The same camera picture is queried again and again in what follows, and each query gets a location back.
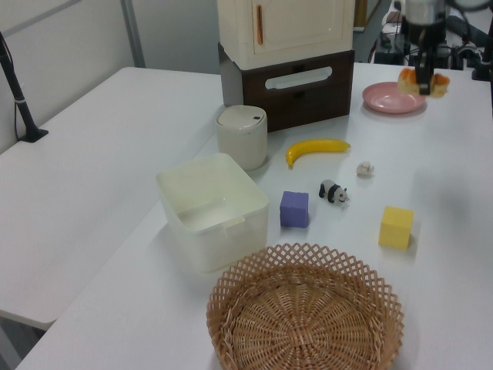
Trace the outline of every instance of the toy bread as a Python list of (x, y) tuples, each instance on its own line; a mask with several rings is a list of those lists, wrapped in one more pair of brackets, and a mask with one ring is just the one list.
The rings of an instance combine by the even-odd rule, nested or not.
[[(447, 86), (450, 79), (439, 73), (431, 77), (430, 96), (441, 98), (447, 92)], [(419, 85), (416, 81), (416, 71), (411, 68), (404, 68), (397, 79), (397, 87), (403, 93), (419, 95)]]

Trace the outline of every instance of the purple block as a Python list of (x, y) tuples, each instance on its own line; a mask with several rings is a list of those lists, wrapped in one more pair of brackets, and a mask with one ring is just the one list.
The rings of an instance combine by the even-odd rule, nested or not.
[(285, 191), (280, 202), (280, 226), (308, 226), (308, 193)]

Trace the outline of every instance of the yellow banana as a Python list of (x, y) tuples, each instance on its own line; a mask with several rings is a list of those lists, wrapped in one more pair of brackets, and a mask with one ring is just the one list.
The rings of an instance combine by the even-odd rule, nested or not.
[(312, 139), (293, 144), (286, 151), (286, 162), (291, 168), (299, 156), (313, 152), (344, 152), (351, 145), (339, 139)]

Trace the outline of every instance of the panda figurine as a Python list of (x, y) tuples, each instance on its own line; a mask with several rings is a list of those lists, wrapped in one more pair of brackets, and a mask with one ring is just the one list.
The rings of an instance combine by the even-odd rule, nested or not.
[(318, 192), (318, 196), (320, 198), (327, 197), (327, 199), (331, 203), (334, 203), (335, 200), (339, 200), (341, 203), (343, 203), (346, 200), (349, 200), (346, 190), (347, 188), (343, 189), (332, 180), (324, 180), (320, 184), (320, 191)]

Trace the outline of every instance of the woven basket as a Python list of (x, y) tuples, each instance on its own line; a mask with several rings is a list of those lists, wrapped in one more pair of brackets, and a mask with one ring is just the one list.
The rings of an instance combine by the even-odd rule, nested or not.
[(355, 257), (268, 247), (223, 273), (207, 327), (223, 369), (386, 369), (401, 346), (401, 304)]

